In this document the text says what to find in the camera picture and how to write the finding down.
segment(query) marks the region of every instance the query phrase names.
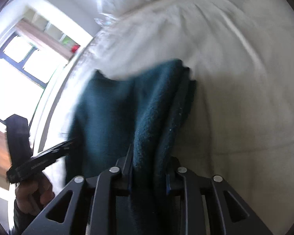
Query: metal rivet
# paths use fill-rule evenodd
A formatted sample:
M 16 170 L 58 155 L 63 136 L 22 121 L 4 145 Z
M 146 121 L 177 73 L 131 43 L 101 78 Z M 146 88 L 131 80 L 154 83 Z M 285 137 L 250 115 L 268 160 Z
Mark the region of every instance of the metal rivet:
M 220 182 L 223 181 L 223 177 L 221 177 L 221 176 L 219 176 L 219 175 L 215 175 L 215 176 L 213 177 L 213 180 L 214 180 L 215 182 L 220 183 Z
M 81 183 L 84 181 L 84 178 L 82 176 L 78 176 L 76 178 L 74 178 L 75 183 Z
M 117 167 L 117 166 L 114 166 L 114 167 L 111 167 L 111 168 L 109 169 L 109 171 L 112 172 L 112 173 L 117 173 L 117 172 L 120 171 L 120 168 Z
M 179 172 L 179 173 L 185 173 L 185 172 L 187 172 L 187 169 L 185 167 L 178 167 L 177 168 L 177 172 Z

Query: sleeve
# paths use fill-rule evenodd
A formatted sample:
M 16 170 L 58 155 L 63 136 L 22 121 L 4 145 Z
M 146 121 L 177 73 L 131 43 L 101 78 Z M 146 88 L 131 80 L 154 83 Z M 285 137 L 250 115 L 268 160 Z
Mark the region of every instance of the sleeve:
M 35 216 L 24 214 L 17 206 L 16 200 L 14 201 L 14 227 L 9 232 L 10 235 L 21 235 L 23 231 L 35 219 Z

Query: bed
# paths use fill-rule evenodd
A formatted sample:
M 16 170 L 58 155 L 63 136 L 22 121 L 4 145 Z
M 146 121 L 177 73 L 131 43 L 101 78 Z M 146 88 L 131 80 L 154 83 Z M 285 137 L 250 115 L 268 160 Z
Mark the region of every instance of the bed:
M 198 86 L 174 155 L 222 175 L 275 234 L 294 223 L 294 11 L 286 0 L 156 0 L 102 29 L 70 69 L 37 151 L 67 139 L 95 70 L 111 79 L 179 58 Z M 59 192 L 64 162 L 46 169 Z

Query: red object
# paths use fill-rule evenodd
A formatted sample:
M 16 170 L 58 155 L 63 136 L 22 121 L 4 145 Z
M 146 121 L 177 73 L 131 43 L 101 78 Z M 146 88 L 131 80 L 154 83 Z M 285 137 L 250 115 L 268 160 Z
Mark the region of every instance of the red object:
M 71 48 L 71 52 L 74 54 L 79 48 L 80 48 L 80 45 L 76 44 Z

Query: fleece blanket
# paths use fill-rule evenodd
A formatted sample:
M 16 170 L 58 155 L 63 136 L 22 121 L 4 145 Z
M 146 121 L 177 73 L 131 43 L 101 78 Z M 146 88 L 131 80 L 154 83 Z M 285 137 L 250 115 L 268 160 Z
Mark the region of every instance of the fleece blanket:
M 126 81 L 96 72 L 76 109 L 66 157 L 66 181 L 93 177 L 114 166 L 133 144 L 133 184 L 129 209 L 120 197 L 118 234 L 172 234 L 166 222 L 165 169 L 174 139 L 193 100 L 195 82 L 181 60 L 165 62 Z M 131 213 L 134 227 L 128 218 Z

